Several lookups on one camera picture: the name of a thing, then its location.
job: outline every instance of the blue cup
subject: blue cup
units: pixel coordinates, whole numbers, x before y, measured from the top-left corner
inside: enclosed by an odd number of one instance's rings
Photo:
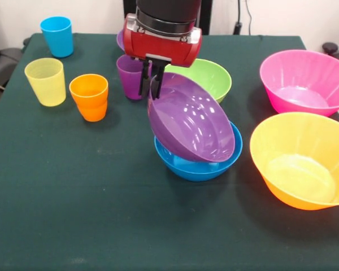
[[[62,16],[49,17],[40,23],[49,50],[56,58],[65,58],[74,52],[72,22]]]

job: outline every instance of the yellow bowl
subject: yellow bowl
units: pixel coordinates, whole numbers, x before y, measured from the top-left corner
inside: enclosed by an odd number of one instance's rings
[[[270,191],[304,210],[339,205],[339,123],[291,112],[260,123],[250,140],[253,161]]]

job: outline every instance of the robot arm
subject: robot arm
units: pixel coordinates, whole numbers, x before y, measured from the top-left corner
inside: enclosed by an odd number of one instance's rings
[[[190,67],[199,52],[202,33],[195,27],[201,0],[137,0],[136,14],[128,14],[123,29],[125,53],[143,62],[139,94],[150,90],[149,63],[158,67],[152,98],[160,96],[167,64]]]

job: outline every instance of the purple bowl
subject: purple bowl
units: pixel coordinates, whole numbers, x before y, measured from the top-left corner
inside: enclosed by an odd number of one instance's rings
[[[121,48],[124,51],[124,44],[123,44],[123,29],[119,31],[117,34],[117,44],[119,48]]]
[[[164,73],[160,98],[148,99],[148,116],[157,139],[183,159],[219,163],[233,154],[228,117],[207,91],[187,77]]]

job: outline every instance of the orange cup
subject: orange cup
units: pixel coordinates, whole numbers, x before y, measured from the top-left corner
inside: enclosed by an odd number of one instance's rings
[[[108,107],[108,81],[101,75],[86,74],[74,78],[69,90],[86,121],[100,121]]]

